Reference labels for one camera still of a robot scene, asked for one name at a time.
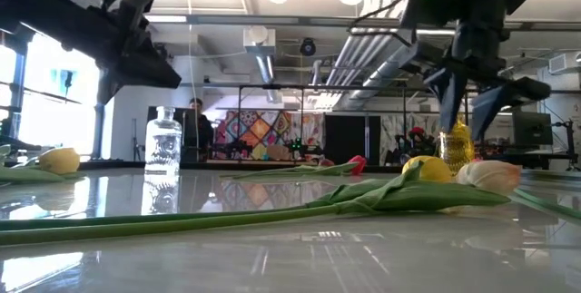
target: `yellow bottle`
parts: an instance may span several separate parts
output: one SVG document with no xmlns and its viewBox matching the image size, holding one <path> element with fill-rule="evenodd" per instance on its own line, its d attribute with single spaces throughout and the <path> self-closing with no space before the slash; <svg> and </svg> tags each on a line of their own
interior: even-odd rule
<svg viewBox="0 0 581 293">
<path fill-rule="evenodd" d="M 461 115 L 458 116 L 450 133 L 440 133 L 440 158 L 454 175 L 474 159 L 474 142 L 470 139 L 470 128 L 462 122 L 462 118 Z"/>
</svg>

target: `monitor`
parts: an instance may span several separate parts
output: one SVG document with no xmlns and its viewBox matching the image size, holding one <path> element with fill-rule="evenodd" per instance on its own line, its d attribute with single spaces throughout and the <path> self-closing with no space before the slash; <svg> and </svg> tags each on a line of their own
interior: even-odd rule
<svg viewBox="0 0 581 293">
<path fill-rule="evenodd" d="M 540 112 L 513 112 L 512 122 L 516 146 L 553 144 L 550 114 Z"/>
</svg>

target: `person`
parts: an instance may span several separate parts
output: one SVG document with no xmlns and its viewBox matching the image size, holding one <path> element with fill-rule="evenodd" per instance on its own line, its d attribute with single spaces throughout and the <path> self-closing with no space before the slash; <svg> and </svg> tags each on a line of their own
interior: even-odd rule
<svg viewBox="0 0 581 293">
<path fill-rule="evenodd" d="M 203 101 L 200 98 L 192 98 L 190 100 L 190 110 L 187 112 L 187 118 L 184 130 L 184 161 L 197 162 L 206 161 L 210 147 L 214 141 L 214 129 L 208 118 L 202 114 Z M 194 115 L 198 116 L 197 122 L 194 122 Z"/>
</svg>

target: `black curtain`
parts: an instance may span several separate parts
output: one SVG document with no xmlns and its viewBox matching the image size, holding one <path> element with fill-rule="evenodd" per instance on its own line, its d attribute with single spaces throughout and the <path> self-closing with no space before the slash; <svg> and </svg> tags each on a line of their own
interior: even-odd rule
<svg viewBox="0 0 581 293">
<path fill-rule="evenodd" d="M 369 117 L 369 165 L 379 165 L 380 118 Z M 365 116 L 325 115 L 325 158 L 341 164 L 365 156 Z"/>
</svg>

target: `ceiling beam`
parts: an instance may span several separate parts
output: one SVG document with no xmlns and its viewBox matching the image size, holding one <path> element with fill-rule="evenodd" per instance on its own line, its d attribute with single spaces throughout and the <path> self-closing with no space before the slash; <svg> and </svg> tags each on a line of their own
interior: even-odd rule
<svg viewBox="0 0 581 293">
<path fill-rule="evenodd" d="M 284 15 L 164 15 L 164 22 L 153 24 L 213 24 L 213 25 L 265 25 L 265 26 L 320 26 L 348 28 L 355 18 L 325 17 L 325 16 L 284 16 Z M 369 18 L 358 22 L 360 28 L 389 28 L 399 27 L 396 18 Z M 444 29 L 454 29 L 454 24 L 447 24 Z M 565 21 L 536 21 L 536 20 L 507 20 L 505 28 L 510 32 L 581 32 L 581 22 Z"/>
</svg>

